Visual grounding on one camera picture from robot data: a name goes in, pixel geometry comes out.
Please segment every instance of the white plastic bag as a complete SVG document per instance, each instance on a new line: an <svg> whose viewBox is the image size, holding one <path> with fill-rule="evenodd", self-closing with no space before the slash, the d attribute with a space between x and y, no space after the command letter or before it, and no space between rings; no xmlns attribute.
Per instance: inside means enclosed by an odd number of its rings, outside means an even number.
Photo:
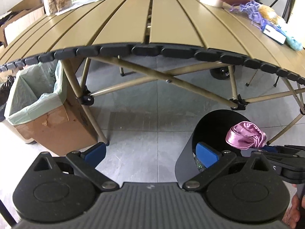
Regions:
<svg viewBox="0 0 305 229"><path fill-rule="evenodd" d="M66 76L60 61L32 65L17 73L4 116L12 125L25 124L60 107L66 98Z"/></svg>

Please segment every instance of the blue gripper pad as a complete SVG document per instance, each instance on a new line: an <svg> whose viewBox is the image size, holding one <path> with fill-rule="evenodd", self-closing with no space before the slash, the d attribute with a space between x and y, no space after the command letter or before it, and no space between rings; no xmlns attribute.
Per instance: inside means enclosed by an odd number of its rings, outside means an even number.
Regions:
<svg viewBox="0 0 305 229"><path fill-rule="evenodd" d="M196 157L207 168L216 163L220 156L221 154L218 151L213 151L210 146L202 142L196 145Z"/></svg>
<svg viewBox="0 0 305 229"><path fill-rule="evenodd" d="M106 157L106 145L103 142L98 142L80 155L85 162L92 167L96 167Z"/></svg>

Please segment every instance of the human hand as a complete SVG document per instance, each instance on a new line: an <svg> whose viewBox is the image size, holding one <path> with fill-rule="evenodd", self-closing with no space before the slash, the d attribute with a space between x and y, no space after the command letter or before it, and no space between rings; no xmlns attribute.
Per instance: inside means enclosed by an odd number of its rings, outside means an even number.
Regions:
<svg viewBox="0 0 305 229"><path fill-rule="evenodd" d="M295 229L296 224L301 218L301 214L299 211L301 201L295 194L292 199L291 199L291 208L287 209L284 217L283 217L283 222L288 225L291 229ZM303 197L302 199L302 207L305 208L305 198Z"/></svg>

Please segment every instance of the ribbed gray surface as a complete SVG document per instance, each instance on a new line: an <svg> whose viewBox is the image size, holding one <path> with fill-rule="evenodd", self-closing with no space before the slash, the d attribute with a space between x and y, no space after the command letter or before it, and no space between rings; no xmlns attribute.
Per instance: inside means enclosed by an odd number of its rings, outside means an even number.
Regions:
<svg viewBox="0 0 305 229"><path fill-rule="evenodd" d="M277 221L242 225L215 214L198 193L185 192L177 183L124 183L100 195L82 216L58 224L20 222L15 228L34 229L239 229L288 228Z"/></svg>

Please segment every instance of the silver rivet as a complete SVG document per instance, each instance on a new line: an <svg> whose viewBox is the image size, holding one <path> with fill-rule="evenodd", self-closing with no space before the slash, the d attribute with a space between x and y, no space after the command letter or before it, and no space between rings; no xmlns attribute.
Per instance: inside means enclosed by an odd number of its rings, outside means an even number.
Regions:
<svg viewBox="0 0 305 229"><path fill-rule="evenodd" d="M185 183L186 188L194 189L194 188L199 188L200 183L197 181L187 181Z"/></svg>
<svg viewBox="0 0 305 229"><path fill-rule="evenodd" d="M102 188L104 189L114 189L116 188L116 183L113 181L107 181L102 184Z"/></svg>

